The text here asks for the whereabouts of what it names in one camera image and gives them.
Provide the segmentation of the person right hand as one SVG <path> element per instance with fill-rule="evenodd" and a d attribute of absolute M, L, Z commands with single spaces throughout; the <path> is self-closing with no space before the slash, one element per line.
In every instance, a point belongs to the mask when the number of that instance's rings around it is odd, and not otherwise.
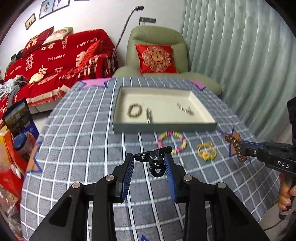
<path fill-rule="evenodd" d="M 278 195 L 278 207 L 280 210 L 286 210 L 292 205 L 291 198 L 295 197 L 295 186 L 289 188 L 285 180 L 281 180 Z"/>

